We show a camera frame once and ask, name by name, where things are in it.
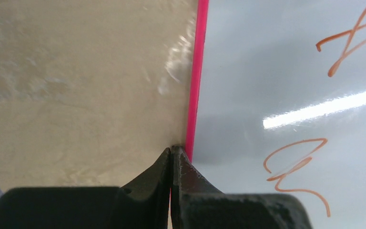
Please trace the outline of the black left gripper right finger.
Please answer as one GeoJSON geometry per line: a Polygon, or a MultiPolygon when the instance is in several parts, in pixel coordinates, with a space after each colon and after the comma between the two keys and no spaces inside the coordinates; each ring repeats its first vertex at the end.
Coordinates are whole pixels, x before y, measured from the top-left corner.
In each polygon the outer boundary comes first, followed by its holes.
{"type": "Polygon", "coordinates": [[[301,202],[287,194],[225,194],[171,148],[171,218],[175,229],[310,229],[301,202]]]}

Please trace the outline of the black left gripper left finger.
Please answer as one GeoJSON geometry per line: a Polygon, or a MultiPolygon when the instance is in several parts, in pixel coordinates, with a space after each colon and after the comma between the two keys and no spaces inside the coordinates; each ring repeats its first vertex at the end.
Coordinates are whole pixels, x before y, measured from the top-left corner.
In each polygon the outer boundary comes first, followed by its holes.
{"type": "Polygon", "coordinates": [[[0,197],[0,229],[165,229],[171,151],[122,187],[17,187],[0,197]]]}

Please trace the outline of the white board with pink rim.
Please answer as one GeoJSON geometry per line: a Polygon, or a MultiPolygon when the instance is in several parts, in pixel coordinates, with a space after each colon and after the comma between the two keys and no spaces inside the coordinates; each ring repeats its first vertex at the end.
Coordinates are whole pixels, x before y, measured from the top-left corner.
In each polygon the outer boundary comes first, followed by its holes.
{"type": "Polygon", "coordinates": [[[366,0],[201,0],[186,148],[225,193],[366,229],[366,0]]]}

